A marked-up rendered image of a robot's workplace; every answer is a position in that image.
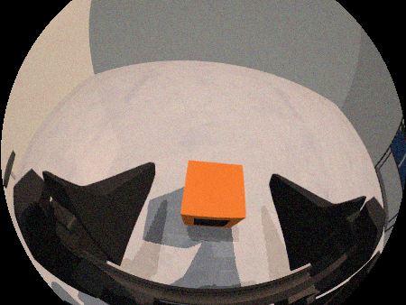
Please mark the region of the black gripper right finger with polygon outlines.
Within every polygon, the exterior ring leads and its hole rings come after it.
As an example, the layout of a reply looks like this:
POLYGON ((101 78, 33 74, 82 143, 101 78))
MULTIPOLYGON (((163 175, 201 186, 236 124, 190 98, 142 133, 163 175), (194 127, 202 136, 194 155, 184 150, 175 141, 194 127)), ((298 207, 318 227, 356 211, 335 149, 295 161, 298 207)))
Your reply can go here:
POLYGON ((272 175, 269 186, 291 272, 309 264, 309 258, 334 235, 346 218, 362 209, 366 200, 362 196, 344 203, 330 203, 280 174, 272 175))

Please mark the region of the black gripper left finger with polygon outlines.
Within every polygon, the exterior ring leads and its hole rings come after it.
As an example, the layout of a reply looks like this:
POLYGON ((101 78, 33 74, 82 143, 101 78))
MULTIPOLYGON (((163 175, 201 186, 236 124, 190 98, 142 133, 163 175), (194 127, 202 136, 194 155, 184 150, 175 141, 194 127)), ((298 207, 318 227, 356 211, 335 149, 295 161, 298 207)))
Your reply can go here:
POLYGON ((51 199, 71 211, 93 242, 108 255, 109 262, 121 265, 128 240, 155 179, 155 163, 121 171, 120 174, 89 185, 43 171, 51 199))

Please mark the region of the orange block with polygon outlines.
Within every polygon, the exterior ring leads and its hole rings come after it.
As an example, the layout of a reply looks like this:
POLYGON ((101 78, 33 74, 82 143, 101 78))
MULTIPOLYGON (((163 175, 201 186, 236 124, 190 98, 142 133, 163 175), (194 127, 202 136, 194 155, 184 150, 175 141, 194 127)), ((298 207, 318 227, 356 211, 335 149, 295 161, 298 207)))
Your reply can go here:
POLYGON ((242 164, 189 161, 181 216, 185 225, 229 227, 246 218, 242 164))

